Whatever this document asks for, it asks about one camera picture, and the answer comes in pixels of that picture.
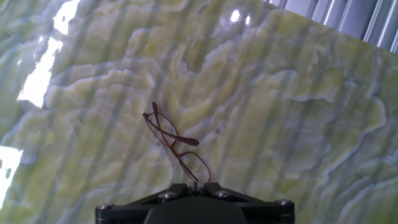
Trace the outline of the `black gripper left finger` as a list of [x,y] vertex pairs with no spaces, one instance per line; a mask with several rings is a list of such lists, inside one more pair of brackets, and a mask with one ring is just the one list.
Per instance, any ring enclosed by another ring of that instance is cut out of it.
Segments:
[[168,189],[125,205],[102,203],[95,208],[96,224],[141,224],[156,205],[190,196],[187,184],[172,184]]

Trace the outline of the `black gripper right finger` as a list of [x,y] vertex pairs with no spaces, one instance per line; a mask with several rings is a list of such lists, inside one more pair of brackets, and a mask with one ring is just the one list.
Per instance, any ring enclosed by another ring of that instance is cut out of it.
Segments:
[[218,183],[208,183],[199,188],[201,198],[209,198],[206,205],[200,205],[207,211],[211,221],[220,219],[220,223],[247,224],[294,224],[295,204],[287,199],[273,202],[241,194],[231,189],[222,188]]

